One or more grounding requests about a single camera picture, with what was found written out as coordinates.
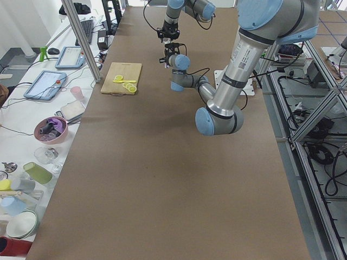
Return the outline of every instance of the green object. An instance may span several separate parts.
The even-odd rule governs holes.
[[[48,59],[47,49],[48,49],[48,46],[40,48],[40,53],[41,53],[40,54],[40,62],[43,62],[45,57]]]
[[[23,169],[38,183],[46,184],[52,179],[52,174],[45,168],[34,162],[29,162],[23,166]]]

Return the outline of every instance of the keyboard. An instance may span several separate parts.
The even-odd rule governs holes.
[[[92,37],[93,37],[93,28],[94,28],[93,20],[81,21],[81,25],[82,25],[83,30],[85,31],[86,37],[88,39],[88,43],[91,44],[92,43]]]

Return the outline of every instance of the computer mouse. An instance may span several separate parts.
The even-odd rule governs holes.
[[[59,53],[60,53],[60,51],[58,49],[56,49],[56,48],[49,48],[48,49],[48,54],[57,55]]]

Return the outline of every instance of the wooden cutting board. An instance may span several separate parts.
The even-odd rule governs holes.
[[[136,83],[133,84],[137,87],[141,69],[142,63],[112,62],[105,82],[102,85],[101,93],[135,95],[136,92],[129,92],[123,87],[123,83],[114,83],[113,80],[117,75],[122,75],[124,80],[136,80]]]

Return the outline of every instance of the red can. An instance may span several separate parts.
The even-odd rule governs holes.
[[[33,243],[9,237],[0,237],[0,256],[27,256]]]

